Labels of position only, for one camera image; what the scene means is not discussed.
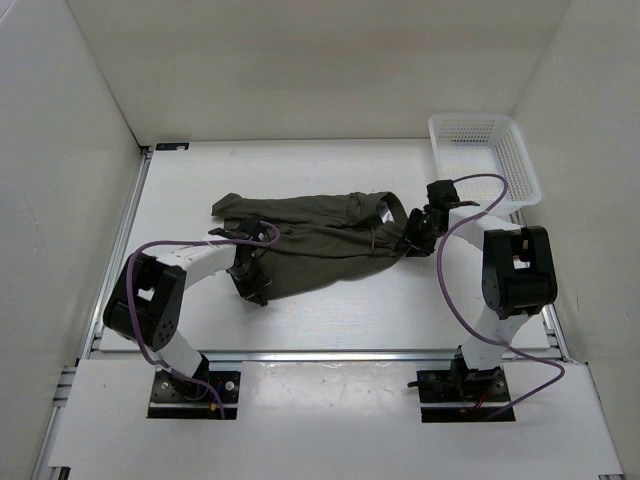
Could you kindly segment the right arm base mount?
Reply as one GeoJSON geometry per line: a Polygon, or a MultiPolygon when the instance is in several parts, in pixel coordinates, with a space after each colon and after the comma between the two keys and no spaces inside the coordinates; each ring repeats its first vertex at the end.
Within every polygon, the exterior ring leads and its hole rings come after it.
{"type": "Polygon", "coordinates": [[[510,423],[516,421],[501,368],[462,379],[452,370],[418,370],[407,383],[418,392],[423,424],[510,423]]]}

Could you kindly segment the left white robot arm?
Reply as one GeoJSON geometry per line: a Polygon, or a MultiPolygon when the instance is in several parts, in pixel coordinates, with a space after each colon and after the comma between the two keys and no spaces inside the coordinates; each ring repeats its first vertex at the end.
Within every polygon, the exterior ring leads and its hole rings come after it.
{"type": "Polygon", "coordinates": [[[149,242],[127,259],[103,312],[103,324],[136,344],[144,358],[169,375],[190,401],[213,395],[209,364],[178,330],[187,289],[218,272],[229,274],[241,298],[267,304],[271,279],[259,255],[279,240],[265,221],[216,228],[200,241],[149,242]]]}

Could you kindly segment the olive green shorts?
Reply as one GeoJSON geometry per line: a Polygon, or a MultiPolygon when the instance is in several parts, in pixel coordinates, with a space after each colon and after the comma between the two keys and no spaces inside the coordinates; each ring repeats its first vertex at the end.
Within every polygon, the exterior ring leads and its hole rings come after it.
{"type": "Polygon", "coordinates": [[[365,278],[406,255],[401,235],[409,216],[391,192],[286,199],[229,193],[212,205],[211,215],[227,230],[245,218],[279,230],[279,240],[259,255],[271,279],[268,301],[365,278]]]}

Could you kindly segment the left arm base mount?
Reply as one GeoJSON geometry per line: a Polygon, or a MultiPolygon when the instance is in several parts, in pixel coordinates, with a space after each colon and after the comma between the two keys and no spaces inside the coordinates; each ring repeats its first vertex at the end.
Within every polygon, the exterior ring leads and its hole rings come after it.
{"type": "Polygon", "coordinates": [[[226,420],[237,419],[241,387],[239,370],[208,372],[210,388],[179,380],[158,369],[151,385],[147,417],[149,419],[226,420]]]}

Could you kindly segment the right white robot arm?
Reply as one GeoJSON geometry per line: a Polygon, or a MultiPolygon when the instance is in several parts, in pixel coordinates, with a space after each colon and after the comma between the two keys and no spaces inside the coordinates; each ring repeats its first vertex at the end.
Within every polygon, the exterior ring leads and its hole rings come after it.
{"type": "Polygon", "coordinates": [[[520,328],[557,296],[549,236],[542,227],[506,222],[469,202],[427,205],[411,211],[402,234],[409,256],[436,256],[442,295],[469,333],[451,364],[449,387],[470,400],[496,382],[502,356],[520,328]],[[445,283],[443,256],[457,236],[482,253],[484,308],[475,324],[463,318],[445,283]]]}

